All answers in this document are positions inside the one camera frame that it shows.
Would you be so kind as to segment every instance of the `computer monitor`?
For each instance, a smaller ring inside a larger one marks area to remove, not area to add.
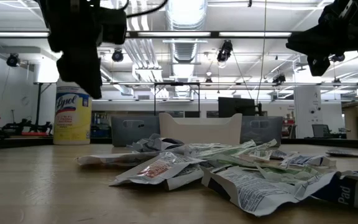
[[[218,103],[220,118],[231,118],[237,113],[255,116],[255,100],[219,97]]]

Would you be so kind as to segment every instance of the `table surface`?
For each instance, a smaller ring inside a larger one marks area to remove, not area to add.
[[[285,145],[312,155],[331,147]],[[0,149],[1,223],[358,223],[358,210],[313,198],[257,218],[194,182],[172,192],[162,186],[109,187],[117,168],[80,168],[75,157],[111,153],[111,145]],[[358,159],[337,160],[358,170]]]

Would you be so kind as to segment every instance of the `air duct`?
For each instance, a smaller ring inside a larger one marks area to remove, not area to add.
[[[170,30],[196,31],[203,30],[206,20],[207,0],[171,0],[167,4],[167,26]],[[194,72],[193,63],[199,44],[174,43],[171,44],[172,62],[187,63],[184,65],[172,65],[174,76],[190,77]],[[178,96],[186,96],[189,93],[177,91]]]

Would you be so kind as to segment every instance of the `ceiling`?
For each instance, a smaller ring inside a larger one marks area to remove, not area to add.
[[[102,0],[102,5],[109,6],[117,0]],[[147,7],[155,7],[162,0],[148,0]],[[206,24],[204,30],[208,31],[302,31],[315,26],[322,12],[322,8],[333,0],[267,0],[267,8],[264,8],[264,0],[253,0],[253,6],[247,7],[248,1],[209,0],[206,12]],[[128,13],[132,11],[132,1]],[[160,10],[147,16],[150,30],[167,30],[165,10]],[[130,30],[135,29],[132,20],[128,21]],[[47,30],[42,20],[42,15],[37,3],[25,0],[0,0],[0,31],[40,31]],[[275,68],[281,65],[280,71],[285,74],[288,82],[293,80],[293,62],[297,60],[298,53],[285,47],[285,39],[232,39],[234,54],[227,61],[225,68],[219,68],[216,61],[216,52],[224,39],[200,39],[207,43],[200,44],[198,49],[193,78],[189,81],[204,82],[206,72],[212,73],[213,82],[241,81],[241,75],[248,82],[272,81],[272,77],[278,75]],[[164,44],[162,39],[152,39],[152,45],[159,65],[162,68],[162,77],[172,77],[172,59],[170,44]],[[39,47],[50,53],[46,39],[0,39],[0,49],[6,47]],[[104,53],[102,64],[112,72],[115,80],[134,82],[132,73],[132,61],[124,52],[124,60],[114,63],[111,55],[114,44],[103,43],[100,51]],[[358,55],[348,52],[347,60],[331,66],[322,82],[331,82],[334,77],[345,75],[358,70]],[[358,75],[346,80],[346,82],[358,82]]]

